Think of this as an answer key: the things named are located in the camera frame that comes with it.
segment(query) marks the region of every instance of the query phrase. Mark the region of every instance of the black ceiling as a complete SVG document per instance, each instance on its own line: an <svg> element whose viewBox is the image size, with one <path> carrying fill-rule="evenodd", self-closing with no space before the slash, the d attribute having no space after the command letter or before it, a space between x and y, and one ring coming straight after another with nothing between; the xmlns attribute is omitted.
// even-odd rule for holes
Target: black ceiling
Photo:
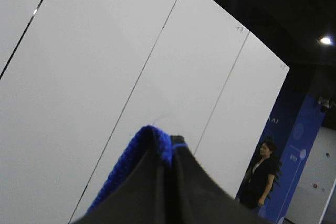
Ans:
<svg viewBox="0 0 336 224"><path fill-rule="evenodd" d="M336 0L214 0L287 65L314 67L336 87ZM323 45L323 36L335 45ZM336 101L335 88L324 90ZM336 129L336 108L324 126Z"/></svg>

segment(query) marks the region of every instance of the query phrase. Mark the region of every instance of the ceiling light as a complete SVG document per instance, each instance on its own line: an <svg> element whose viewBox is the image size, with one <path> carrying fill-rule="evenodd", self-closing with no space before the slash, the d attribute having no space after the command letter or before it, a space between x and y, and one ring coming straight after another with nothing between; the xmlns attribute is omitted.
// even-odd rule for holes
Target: ceiling light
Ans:
<svg viewBox="0 0 336 224"><path fill-rule="evenodd" d="M331 39L329 37L323 37L321 39L321 43L325 45L330 45L331 44Z"/></svg>

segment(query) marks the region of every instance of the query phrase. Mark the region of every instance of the blue fuzzy trim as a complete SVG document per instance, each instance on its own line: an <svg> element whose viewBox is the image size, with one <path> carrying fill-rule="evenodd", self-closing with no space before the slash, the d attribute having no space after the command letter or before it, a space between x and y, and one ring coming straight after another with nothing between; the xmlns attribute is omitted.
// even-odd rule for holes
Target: blue fuzzy trim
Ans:
<svg viewBox="0 0 336 224"><path fill-rule="evenodd" d="M150 141L153 134L154 143ZM150 125L141 128L118 159L87 213L96 208L125 181L151 144L155 144L161 160L169 167L172 166L173 150L170 136Z"/></svg>

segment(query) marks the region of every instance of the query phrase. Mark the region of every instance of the security camera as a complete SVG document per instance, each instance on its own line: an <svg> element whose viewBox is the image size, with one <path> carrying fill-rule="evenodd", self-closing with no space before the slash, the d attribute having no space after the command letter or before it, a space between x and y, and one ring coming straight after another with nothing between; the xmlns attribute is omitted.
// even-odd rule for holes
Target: security camera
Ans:
<svg viewBox="0 0 336 224"><path fill-rule="evenodd" d="M329 109L336 106L336 103L323 97L319 97L318 104L321 105L321 112L326 113Z"/></svg>

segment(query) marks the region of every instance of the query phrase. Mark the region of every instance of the black fabric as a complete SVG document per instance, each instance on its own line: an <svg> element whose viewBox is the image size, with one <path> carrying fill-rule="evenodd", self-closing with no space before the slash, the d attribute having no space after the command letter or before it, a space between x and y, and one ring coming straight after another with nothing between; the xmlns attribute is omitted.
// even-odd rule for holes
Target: black fabric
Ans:
<svg viewBox="0 0 336 224"><path fill-rule="evenodd" d="M171 140L171 168L149 148L126 181L75 224L267 223L211 180L182 137Z"/></svg>
<svg viewBox="0 0 336 224"><path fill-rule="evenodd" d="M250 168L259 162L257 160L252 162ZM244 185L243 192L240 195L240 203L248 207L249 209L254 209L258 206L258 200L263 195L267 181L268 175L275 175L277 171L277 164L271 158L264 160L252 174L251 179Z"/></svg>

